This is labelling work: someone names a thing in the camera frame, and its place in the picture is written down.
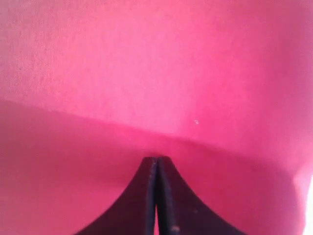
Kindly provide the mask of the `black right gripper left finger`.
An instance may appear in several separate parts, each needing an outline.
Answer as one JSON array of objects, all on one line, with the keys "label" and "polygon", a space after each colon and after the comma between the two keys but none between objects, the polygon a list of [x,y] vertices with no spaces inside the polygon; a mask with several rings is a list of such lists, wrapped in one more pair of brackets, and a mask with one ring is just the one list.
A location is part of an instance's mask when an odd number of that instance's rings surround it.
[{"label": "black right gripper left finger", "polygon": [[142,159],[118,199],[78,235],[152,235],[155,226],[157,159]]}]

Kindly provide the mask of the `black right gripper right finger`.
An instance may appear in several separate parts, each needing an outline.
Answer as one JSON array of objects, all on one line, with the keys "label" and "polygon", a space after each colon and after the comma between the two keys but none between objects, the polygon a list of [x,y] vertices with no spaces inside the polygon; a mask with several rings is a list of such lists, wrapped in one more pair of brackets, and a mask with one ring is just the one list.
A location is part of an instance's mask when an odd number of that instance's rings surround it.
[{"label": "black right gripper right finger", "polygon": [[157,161],[155,201],[160,235],[241,235],[206,206],[169,157]]}]

